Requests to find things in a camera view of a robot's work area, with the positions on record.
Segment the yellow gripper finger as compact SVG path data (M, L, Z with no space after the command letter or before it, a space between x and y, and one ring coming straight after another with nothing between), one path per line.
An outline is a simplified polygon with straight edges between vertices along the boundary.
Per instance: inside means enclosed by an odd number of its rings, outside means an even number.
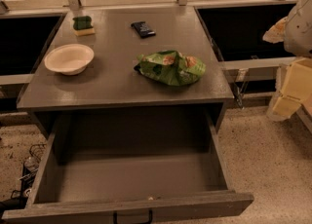
M282 64L277 73L276 93L272 99L274 115L288 119L312 94L312 59L298 57Z
M278 20L264 33L262 40L272 44L283 42L285 38L285 26L287 19L287 17L284 17Z

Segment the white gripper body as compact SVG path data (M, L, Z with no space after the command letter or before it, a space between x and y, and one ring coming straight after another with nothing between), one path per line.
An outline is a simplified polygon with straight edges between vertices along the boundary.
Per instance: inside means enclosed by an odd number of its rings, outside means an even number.
M286 26L284 48L295 56L312 56L312 0L298 0Z

